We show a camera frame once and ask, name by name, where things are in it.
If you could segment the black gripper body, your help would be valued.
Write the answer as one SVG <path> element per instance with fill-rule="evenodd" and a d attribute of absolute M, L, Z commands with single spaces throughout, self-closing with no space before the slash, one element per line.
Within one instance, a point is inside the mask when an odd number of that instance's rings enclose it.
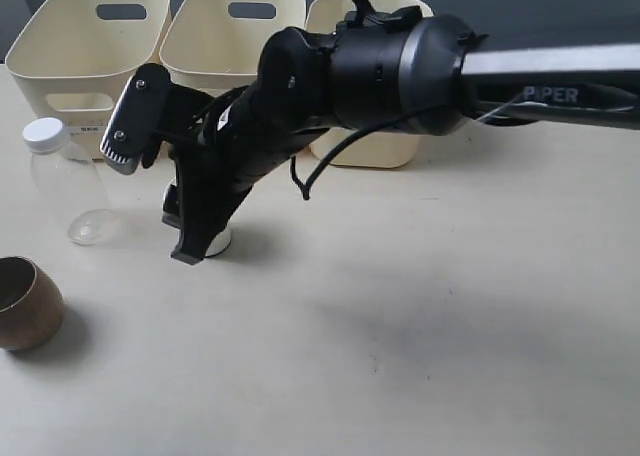
<path fill-rule="evenodd" d="M 240 205 L 253 186 L 328 130 L 290 131 L 271 119 L 250 87 L 216 98 L 196 129 L 196 145 L 172 147 L 173 160 L 186 160 L 199 175 L 228 192 L 240 194 Z"/>

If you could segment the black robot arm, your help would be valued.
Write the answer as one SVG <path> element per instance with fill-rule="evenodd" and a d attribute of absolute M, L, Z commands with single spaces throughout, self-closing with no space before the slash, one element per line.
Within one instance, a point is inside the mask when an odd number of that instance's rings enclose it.
<path fill-rule="evenodd" d="M 637 129 L 638 24 L 480 35 L 409 8 L 350 17 L 330 34 L 281 30 L 255 81 L 200 105 L 173 148 L 172 256 L 202 261 L 253 186 L 332 128 L 356 142 L 377 131 L 443 136 L 465 120 Z"/>

